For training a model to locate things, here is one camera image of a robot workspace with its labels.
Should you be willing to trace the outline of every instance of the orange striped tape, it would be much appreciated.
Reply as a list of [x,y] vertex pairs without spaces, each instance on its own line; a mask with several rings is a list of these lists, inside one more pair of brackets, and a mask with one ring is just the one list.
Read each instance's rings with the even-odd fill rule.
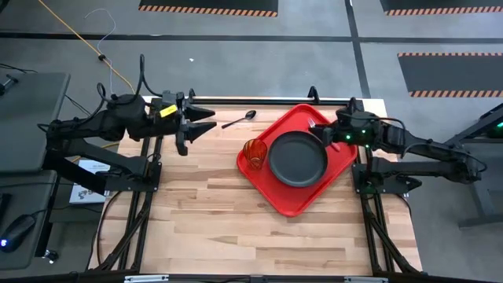
[[442,53],[442,52],[401,52],[398,54],[399,57],[404,56],[502,56],[501,52],[452,52],[452,53]]
[[140,11],[146,12],[203,13],[230,16],[277,17],[277,12],[246,9],[194,8],[175,6],[139,6],[138,9]]
[[501,90],[417,90],[411,97],[503,97]]
[[496,13],[501,12],[501,6],[486,7],[457,7],[457,8],[433,8],[433,9],[393,9],[386,11],[387,16],[414,16],[414,15],[444,15],[457,13]]

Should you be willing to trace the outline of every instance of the yellow label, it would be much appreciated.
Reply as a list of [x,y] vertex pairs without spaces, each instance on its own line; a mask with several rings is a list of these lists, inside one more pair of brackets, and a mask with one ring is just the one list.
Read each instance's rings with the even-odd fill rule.
[[178,108],[176,107],[176,105],[172,105],[172,106],[170,106],[168,108],[165,108],[165,109],[161,110],[159,112],[159,114],[160,114],[161,118],[164,118],[164,117],[166,117],[166,116],[168,116],[170,114],[175,113],[177,110],[178,110]]

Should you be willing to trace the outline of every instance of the desk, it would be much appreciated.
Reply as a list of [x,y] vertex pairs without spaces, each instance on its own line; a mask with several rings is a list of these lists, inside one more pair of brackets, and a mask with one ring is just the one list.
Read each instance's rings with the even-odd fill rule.
[[[386,116],[382,100],[365,101],[365,110]],[[237,153],[291,106],[203,105],[216,111],[218,126],[179,156],[174,138],[165,137],[163,174],[154,193],[141,272],[162,274],[370,275],[362,206],[346,170],[300,216],[278,214],[239,172]],[[336,106],[315,106],[336,118]],[[257,110],[252,121],[220,127]],[[139,155],[141,143],[125,138],[119,153]],[[396,160],[395,156],[376,152]],[[410,263],[420,259],[407,207],[383,195],[387,229]],[[105,257],[123,235],[130,205],[123,193],[110,208],[101,235]],[[382,246],[377,241],[378,251]],[[93,256],[90,268],[96,266]]]
[[[4,108],[0,107],[4,110],[0,112],[0,130],[5,135],[0,138],[0,169],[17,168],[24,173],[0,174],[0,186],[55,182],[55,172],[39,171],[45,156],[46,137],[36,125],[50,123],[58,117],[70,76],[64,73],[13,76],[19,83],[0,97],[0,105],[5,103]],[[2,217],[0,233],[19,215],[46,209],[54,192],[54,184],[0,188],[0,193],[12,195]],[[49,216],[42,212],[36,218],[35,227],[16,251],[0,252],[0,270],[26,268],[34,256],[43,255],[50,234]]]

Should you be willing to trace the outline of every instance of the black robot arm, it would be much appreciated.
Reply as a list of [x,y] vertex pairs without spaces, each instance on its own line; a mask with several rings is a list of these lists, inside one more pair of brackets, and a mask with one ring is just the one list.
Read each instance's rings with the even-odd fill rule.
[[[98,91],[104,93],[105,88],[98,84]],[[139,142],[143,138],[174,134],[178,154],[186,156],[185,141],[193,142],[216,126],[216,122],[193,123],[215,112],[191,105],[183,93],[165,92],[152,103],[146,103],[138,94],[112,95],[112,99],[106,101],[106,109],[97,110],[85,119],[54,120],[48,125],[44,169],[55,170],[61,177],[100,194],[117,190],[153,192],[161,172],[158,156],[152,161],[146,156],[122,156],[91,145],[84,138],[117,142],[127,130],[129,137]],[[96,160],[110,165],[111,169],[94,175],[65,159],[69,156]]]
[[[409,176],[442,176],[452,182],[469,184],[480,180],[480,172],[485,170],[477,159],[466,150],[454,145],[445,145],[431,139],[418,138],[402,125],[396,127],[384,121],[399,121],[380,118],[371,112],[357,109],[351,98],[346,108],[336,112],[337,120],[329,125],[316,125],[312,134],[323,141],[324,145],[332,142],[345,142],[348,145],[365,146],[367,149],[382,149],[386,153],[405,155],[414,153],[436,162],[390,162],[384,158],[373,157],[365,166],[362,178],[368,183],[367,193],[406,193],[420,186],[420,181]],[[396,186],[380,188],[387,179],[395,176]]]

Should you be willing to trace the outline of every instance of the white paper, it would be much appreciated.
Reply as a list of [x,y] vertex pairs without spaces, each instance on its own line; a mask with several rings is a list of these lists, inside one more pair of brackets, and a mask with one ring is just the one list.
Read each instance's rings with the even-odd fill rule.
[[[96,174],[99,171],[108,171],[110,165],[103,164],[94,160],[80,160],[79,166],[87,171]],[[83,188],[81,185],[74,184],[72,194],[70,195],[70,204],[98,204],[104,203],[106,196],[95,193]]]

